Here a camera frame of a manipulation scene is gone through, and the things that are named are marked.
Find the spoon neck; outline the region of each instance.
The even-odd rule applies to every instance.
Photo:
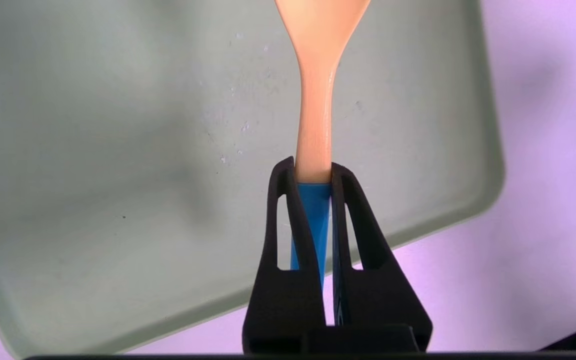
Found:
[[[334,64],[334,66],[312,66],[309,69],[301,69],[302,122],[330,122],[332,116],[332,91],[336,72],[337,64]]]

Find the orange spoon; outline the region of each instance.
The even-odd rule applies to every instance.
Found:
[[[329,183],[335,73],[370,0],[275,0],[275,3],[297,54],[301,74],[297,182]]]

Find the gray tray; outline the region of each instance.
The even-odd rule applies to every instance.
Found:
[[[0,0],[10,353],[125,351],[243,306],[299,107],[270,0]],[[494,202],[496,127],[478,3],[373,0],[338,69],[333,158],[393,247]]]

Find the blue handle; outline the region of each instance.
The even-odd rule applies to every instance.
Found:
[[[319,277],[321,286],[324,285],[324,273],[326,268],[326,249],[328,245],[328,223],[330,216],[330,184],[297,184],[299,196],[306,210],[308,225],[315,244]],[[290,253],[290,269],[298,270],[299,262],[295,251],[295,242],[292,242]]]

